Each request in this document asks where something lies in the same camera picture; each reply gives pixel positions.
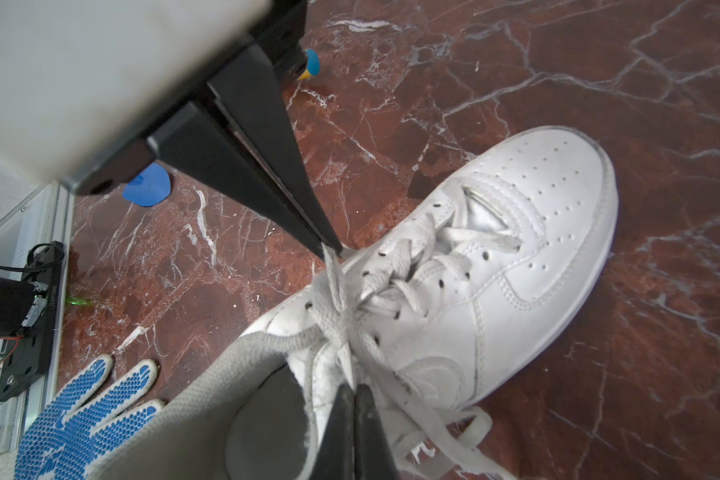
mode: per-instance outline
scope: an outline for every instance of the blue and yellow object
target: blue and yellow object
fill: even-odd
[[[308,48],[304,53],[307,55],[307,68],[304,69],[298,80],[305,80],[320,73],[320,57],[317,56],[317,52]]]
[[[154,206],[170,195],[170,176],[165,168],[151,164],[123,189],[123,198],[139,206]]]

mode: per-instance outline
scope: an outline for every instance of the white sneaker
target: white sneaker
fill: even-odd
[[[574,317],[608,256],[617,207],[610,159],[584,134],[543,127],[501,142],[451,175],[373,246],[341,266],[326,255],[324,274],[254,322],[134,437],[142,449],[133,458],[152,452],[150,432],[163,439],[163,455],[172,448],[164,440],[171,432],[197,455],[210,455],[192,440],[192,430],[203,419],[206,428],[227,428],[285,352],[309,417],[300,478],[312,469],[344,381],[373,389],[400,468],[436,478],[458,464],[513,478],[476,449],[490,418],[470,406],[527,365]],[[224,402],[233,405],[218,413]],[[445,425],[466,418],[474,419],[470,427],[453,438]],[[411,464],[406,455],[426,438],[441,453]],[[150,468],[145,472],[158,468],[174,475],[162,478],[182,478],[178,466]]]

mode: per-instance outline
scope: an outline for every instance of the shoe insole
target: shoe insole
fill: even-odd
[[[230,480],[290,480],[306,459],[302,388],[288,366],[261,384],[230,426],[224,463]]]

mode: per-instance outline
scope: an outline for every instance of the work glove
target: work glove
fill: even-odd
[[[112,365],[111,356],[99,356],[69,380],[29,427],[18,450],[0,456],[0,480],[83,480],[91,466],[105,460],[160,412],[163,403],[150,400],[122,413],[154,384],[157,364],[153,360],[139,362],[86,403],[107,379]],[[13,456],[16,461],[10,472],[6,464]]]

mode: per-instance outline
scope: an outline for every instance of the shoelace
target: shoelace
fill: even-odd
[[[384,253],[388,257],[385,267],[363,273],[359,296],[349,294],[336,254],[324,246],[326,271],[317,275],[312,282],[310,312],[324,337],[336,348],[338,363],[347,383],[353,389],[356,387],[354,355],[359,366],[400,408],[400,412],[382,412],[382,421],[388,434],[393,432],[396,435],[396,438],[392,438],[391,448],[400,468],[439,478],[454,464],[458,464],[468,472],[498,474],[503,480],[515,480],[515,476],[476,449],[491,428],[488,414],[477,407],[447,412],[436,411],[428,406],[423,398],[394,374],[373,335],[358,328],[355,321],[359,310],[396,318],[402,302],[408,303],[413,312],[427,315],[425,302],[410,283],[416,279],[417,272],[423,271],[433,262],[442,264],[457,278],[467,280],[469,260],[458,254],[459,245],[465,241],[480,238],[484,244],[496,250],[518,249],[520,241],[516,237],[467,228],[467,192],[458,182],[451,180],[442,190],[455,205],[451,225],[436,229],[434,220],[428,215],[411,221],[409,227],[414,238],[422,241],[414,246],[412,240],[399,240],[391,251]],[[450,245],[449,254],[435,251],[435,242],[438,240]],[[446,425],[469,418],[473,419],[470,426],[458,439],[454,438]],[[405,457],[426,438],[441,453],[414,466]]]

